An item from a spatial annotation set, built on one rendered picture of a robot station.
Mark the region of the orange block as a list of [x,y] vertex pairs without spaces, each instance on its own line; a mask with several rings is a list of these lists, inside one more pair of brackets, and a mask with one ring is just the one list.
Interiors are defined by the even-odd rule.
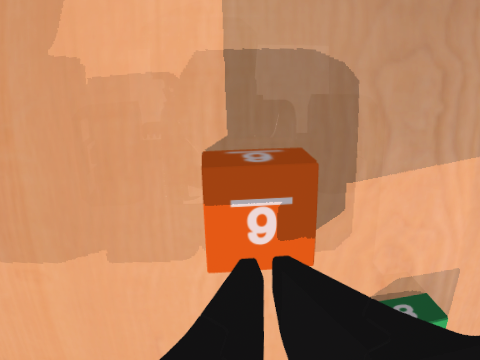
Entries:
[[255,257],[261,271],[273,257],[313,265],[319,164],[303,148],[201,153],[208,272],[231,272]]

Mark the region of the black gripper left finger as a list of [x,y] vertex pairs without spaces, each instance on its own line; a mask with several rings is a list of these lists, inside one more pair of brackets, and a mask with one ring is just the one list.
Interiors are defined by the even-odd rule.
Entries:
[[264,360],[263,291],[255,257],[237,261],[192,328],[160,360]]

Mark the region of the green block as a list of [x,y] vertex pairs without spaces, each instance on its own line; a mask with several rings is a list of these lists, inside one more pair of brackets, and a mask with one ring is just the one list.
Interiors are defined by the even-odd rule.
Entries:
[[400,299],[388,299],[380,301],[399,312],[408,313],[408,315],[415,316],[416,319],[427,321],[439,325],[439,327],[447,328],[448,316],[441,311],[439,305],[428,296],[428,293],[421,293],[421,295],[405,296]]

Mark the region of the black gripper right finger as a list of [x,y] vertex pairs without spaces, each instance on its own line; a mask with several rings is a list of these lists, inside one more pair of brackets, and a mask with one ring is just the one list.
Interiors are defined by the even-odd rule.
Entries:
[[293,257],[273,257],[288,360],[480,360],[480,336],[397,311]]

